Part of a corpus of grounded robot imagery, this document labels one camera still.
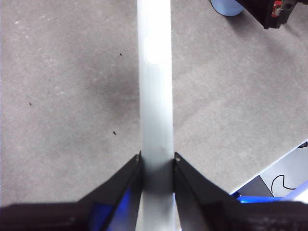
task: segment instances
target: blue light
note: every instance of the blue light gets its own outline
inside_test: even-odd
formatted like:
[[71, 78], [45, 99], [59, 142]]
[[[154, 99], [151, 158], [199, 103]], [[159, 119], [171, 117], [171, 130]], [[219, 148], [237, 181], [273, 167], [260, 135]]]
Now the blue light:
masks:
[[240, 196], [237, 198], [241, 203], [267, 203], [280, 201], [282, 197], [269, 197], [269, 196]]

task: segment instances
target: black cable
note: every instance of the black cable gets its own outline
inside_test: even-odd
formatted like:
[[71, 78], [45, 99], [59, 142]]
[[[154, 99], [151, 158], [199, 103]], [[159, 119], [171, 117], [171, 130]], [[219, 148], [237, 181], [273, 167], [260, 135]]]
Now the black cable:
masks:
[[278, 176], [276, 176], [276, 177], [273, 179], [273, 181], [272, 181], [272, 183], [271, 183], [271, 186], [270, 186], [271, 193], [273, 193], [273, 184], [274, 184], [274, 181], [275, 181], [278, 177], [283, 177], [283, 179], [282, 179], [282, 186], [283, 186], [285, 189], [289, 189], [289, 190], [295, 190], [295, 189], [296, 189], [296, 188], [288, 188], [288, 187], [285, 187], [285, 185], [284, 185], [284, 175], [278, 175]]

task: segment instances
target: white surface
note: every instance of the white surface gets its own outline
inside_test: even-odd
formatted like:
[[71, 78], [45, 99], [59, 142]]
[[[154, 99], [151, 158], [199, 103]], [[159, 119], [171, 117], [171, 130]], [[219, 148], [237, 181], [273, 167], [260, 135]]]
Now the white surface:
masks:
[[[273, 179], [278, 175], [285, 175], [284, 185], [296, 188], [308, 180], [308, 148], [297, 148], [286, 157], [270, 166], [260, 174], [267, 187], [270, 189]], [[285, 197], [291, 191], [282, 186], [283, 177], [279, 177], [273, 184], [273, 194]]]
[[286, 195], [282, 201], [301, 201], [308, 204], [308, 180]]
[[138, 0], [144, 231], [174, 230], [171, 15], [168, 0]]

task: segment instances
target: white tube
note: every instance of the white tube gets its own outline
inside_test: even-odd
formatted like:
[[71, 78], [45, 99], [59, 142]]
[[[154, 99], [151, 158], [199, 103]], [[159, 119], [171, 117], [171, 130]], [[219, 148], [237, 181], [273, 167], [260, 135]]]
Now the white tube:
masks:
[[170, 0], [137, 0], [143, 231], [173, 231]]

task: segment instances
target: gray carpet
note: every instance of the gray carpet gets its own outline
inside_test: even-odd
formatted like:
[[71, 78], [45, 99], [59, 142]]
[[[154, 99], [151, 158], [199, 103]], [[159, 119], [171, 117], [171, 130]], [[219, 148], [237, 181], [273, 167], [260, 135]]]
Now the gray carpet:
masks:
[[[308, 138], [308, 7], [278, 30], [207, 0], [171, 8], [175, 150], [231, 193]], [[138, 153], [136, 15], [1, 1], [2, 205], [77, 200]]]

